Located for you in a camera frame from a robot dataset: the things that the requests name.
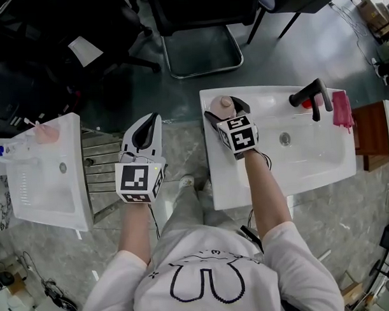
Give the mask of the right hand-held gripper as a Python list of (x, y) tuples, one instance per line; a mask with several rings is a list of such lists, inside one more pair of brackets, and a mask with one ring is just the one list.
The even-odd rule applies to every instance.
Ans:
[(244, 151), (254, 150), (257, 147), (258, 136), (255, 124), (249, 114), (250, 106), (242, 99), (229, 96), (232, 100), (232, 119), (221, 119), (211, 111), (205, 111), (204, 117), (216, 126), (222, 143), (232, 152), (235, 159), (241, 160)]

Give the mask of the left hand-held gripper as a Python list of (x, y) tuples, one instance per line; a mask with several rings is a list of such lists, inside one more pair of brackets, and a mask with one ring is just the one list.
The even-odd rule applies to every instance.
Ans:
[(158, 113), (138, 119), (123, 136), (115, 164), (116, 193), (126, 203), (153, 203), (165, 178), (162, 119)]

